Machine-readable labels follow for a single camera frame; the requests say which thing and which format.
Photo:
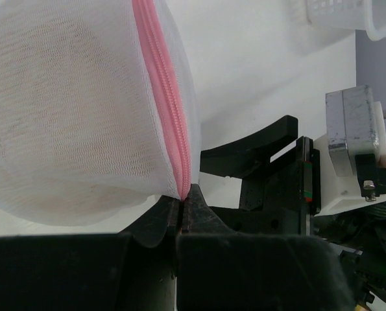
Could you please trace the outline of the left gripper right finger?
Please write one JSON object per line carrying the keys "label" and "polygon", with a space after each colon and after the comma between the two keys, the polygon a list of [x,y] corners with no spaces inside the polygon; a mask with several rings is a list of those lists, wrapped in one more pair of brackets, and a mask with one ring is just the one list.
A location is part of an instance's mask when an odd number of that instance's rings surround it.
{"label": "left gripper right finger", "polygon": [[208,206],[198,184],[192,184],[182,211],[181,235],[239,236]]}

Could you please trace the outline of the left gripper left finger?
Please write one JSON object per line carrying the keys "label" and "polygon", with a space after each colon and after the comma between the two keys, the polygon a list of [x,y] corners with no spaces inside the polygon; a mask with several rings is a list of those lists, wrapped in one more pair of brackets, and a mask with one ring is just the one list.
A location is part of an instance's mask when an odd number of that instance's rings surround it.
{"label": "left gripper left finger", "polygon": [[177,234],[181,215],[181,201],[161,196],[148,211],[119,233],[131,234],[132,238],[145,248],[155,248],[167,235],[174,237]]}

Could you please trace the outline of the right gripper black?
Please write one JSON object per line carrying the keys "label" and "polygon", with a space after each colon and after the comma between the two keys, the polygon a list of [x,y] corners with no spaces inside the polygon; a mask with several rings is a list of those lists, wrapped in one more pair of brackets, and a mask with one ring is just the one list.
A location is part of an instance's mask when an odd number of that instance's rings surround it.
{"label": "right gripper black", "polygon": [[[313,217],[321,210],[320,152],[312,139],[297,138],[298,119],[286,115],[256,133],[201,152],[201,172],[247,176],[241,184],[240,232],[313,234]],[[260,168],[295,140],[294,148]]]}

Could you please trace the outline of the white mesh laundry bag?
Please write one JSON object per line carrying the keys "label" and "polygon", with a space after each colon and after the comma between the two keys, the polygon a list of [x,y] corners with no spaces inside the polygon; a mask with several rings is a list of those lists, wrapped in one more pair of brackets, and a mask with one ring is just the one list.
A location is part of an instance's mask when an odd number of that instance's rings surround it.
{"label": "white mesh laundry bag", "polygon": [[199,180],[200,124],[165,1],[0,4],[0,209],[92,224]]}

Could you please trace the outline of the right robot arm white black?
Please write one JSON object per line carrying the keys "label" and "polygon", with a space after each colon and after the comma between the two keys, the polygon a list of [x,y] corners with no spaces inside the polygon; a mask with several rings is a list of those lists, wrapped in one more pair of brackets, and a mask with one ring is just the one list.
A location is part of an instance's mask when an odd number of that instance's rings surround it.
{"label": "right robot arm white black", "polygon": [[343,248],[340,259],[357,300],[386,303],[386,163],[372,152],[336,175],[328,138],[298,135],[285,116],[240,140],[205,150],[200,171],[241,180],[239,207],[215,209],[240,233],[315,235]]}

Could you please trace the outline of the white plastic basket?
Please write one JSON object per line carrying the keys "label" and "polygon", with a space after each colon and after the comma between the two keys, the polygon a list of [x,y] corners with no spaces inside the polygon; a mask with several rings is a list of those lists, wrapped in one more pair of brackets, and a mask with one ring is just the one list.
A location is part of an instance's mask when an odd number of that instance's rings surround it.
{"label": "white plastic basket", "polygon": [[386,38],[386,0],[311,0],[302,7],[313,25],[364,30],[372,41]]}

